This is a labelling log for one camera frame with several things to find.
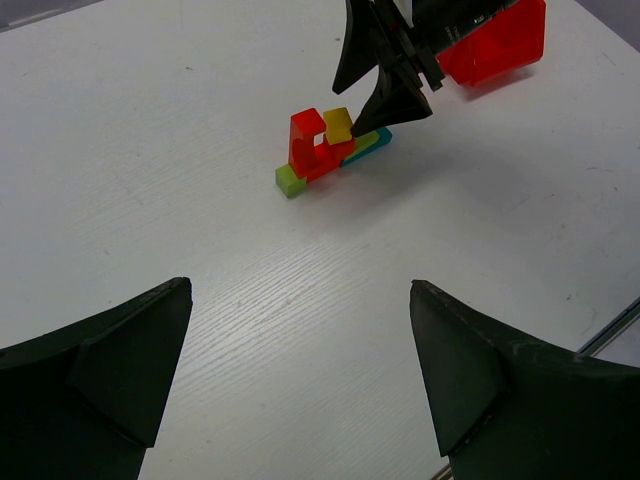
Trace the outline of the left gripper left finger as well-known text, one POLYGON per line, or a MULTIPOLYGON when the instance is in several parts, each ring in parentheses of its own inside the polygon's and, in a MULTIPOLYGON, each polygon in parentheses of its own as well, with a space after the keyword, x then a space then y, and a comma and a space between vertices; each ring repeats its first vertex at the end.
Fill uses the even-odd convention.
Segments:
POLYGON ((4 479, 136 479, 160 430, 192 311, 176 277, 1 351, 4 479))

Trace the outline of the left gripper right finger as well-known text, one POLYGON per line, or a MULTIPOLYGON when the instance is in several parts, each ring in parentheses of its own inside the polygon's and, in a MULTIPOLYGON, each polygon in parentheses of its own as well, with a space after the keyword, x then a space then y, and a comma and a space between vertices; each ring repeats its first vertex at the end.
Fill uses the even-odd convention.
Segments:
POLYGON ((439 452, 457 479, 635 479, 639 371, 482 314, 425 280, 410 319, 439 452))

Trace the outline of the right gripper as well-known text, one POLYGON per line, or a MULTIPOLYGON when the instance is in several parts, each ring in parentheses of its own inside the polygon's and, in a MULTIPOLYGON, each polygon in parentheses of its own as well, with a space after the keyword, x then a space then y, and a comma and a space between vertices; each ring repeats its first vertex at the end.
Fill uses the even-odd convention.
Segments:
POLYGON ((419 75, 433 91, 442 87, 444 73, 437 55, 458 44, 513 1, 411 1, 404 17, 394 1, 346 1, 346 28, 332 91, 342 94, 378 64, 384 40, 411 68, 379 68, 374 91, 351 128, 362 136, 382 127, 428 118, 433 111, 422 93, 419 75))

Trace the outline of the teal long block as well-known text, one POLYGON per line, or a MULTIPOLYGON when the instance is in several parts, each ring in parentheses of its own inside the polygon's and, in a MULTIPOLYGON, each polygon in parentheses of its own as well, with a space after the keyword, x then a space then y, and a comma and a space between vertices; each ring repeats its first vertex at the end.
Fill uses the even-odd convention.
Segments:
POLYGON ((393 135, 391 131, 386 127, 379 128, 361 137, 357 137, 354 152, 341 162, 341 167, 344 168, 347 165, 386 146, 391 142, 392 137, 393 135))

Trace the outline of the yellow cube block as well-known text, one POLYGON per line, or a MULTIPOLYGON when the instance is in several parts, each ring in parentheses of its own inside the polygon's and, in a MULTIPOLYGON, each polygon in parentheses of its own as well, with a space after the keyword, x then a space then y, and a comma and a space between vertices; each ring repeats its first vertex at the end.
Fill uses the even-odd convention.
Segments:
POLYGON ((326 124, 323 142, 328 145, 338 145, 351 142, 353 121, 346 107, 327 110, 323 113, 326 124))

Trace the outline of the green rectangular block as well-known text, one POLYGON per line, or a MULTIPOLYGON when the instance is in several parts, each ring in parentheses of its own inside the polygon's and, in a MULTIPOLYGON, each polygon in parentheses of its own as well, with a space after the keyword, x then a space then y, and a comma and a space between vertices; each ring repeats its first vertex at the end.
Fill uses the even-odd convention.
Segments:
POLYGON ((348 164, 355 159, 361 157, 367 149, 373 147, 379 140, 379 133, 374 130, 355 139, 354 151, 349 154, 343 161, 343 164, 348 164))

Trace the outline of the orange rectangular block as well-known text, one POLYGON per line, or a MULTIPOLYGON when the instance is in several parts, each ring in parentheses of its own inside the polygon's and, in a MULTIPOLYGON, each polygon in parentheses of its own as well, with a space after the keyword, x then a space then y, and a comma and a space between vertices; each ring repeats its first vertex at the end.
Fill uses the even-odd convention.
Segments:
POLYGON ((305 175, 307 184, 310 184, 333 170, 338 169, 344 160, 343 156, 331 153, 328 150, 317 150, 315 152, 315 156, 317 160, 316 164, 305 175))

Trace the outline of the red arch block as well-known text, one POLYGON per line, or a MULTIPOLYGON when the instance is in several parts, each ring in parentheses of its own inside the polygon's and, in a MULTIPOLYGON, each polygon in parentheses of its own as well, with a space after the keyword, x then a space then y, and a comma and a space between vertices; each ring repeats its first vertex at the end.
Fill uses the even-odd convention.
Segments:
POLYGON ((315 152, 324 150, 322 143, 316 145, 315 137, 323 135, 326 124, 315 108, 298 112, 291 117, 289 134, 289 159, 296 175, 305 178, 316 164, 315 152))

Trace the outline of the red plastic bin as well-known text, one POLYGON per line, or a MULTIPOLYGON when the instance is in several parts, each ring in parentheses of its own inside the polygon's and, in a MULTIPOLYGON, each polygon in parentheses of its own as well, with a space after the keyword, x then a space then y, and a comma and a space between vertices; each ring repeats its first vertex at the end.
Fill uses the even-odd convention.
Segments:
POLYGON ((538 62, 544 53, 546 2, 520 0, 437 56, 457 84, 475 87, 538 62))

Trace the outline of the green cube block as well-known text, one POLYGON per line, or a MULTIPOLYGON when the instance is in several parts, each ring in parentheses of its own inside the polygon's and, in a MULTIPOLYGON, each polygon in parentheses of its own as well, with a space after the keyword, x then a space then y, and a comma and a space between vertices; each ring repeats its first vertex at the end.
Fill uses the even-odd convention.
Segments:
POLYGON ((275 170, 275 183, 288 199, 298 196, 307 186, 306 179, 299 178, 290 164, 285 164, 275 170))

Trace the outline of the small red cube block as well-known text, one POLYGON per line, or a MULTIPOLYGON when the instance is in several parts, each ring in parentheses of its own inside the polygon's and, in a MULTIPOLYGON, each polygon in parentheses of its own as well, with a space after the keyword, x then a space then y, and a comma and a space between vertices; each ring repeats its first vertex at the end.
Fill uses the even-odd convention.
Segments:
POLYGON ((340 142, 336 144, 330 144, 327 139, 322 143, 324 151, 327 154, 329 164, 333 168, 338 168, 342 161, 350 156, 355 150, 356 139, 351 138, 348 141, 340 142))

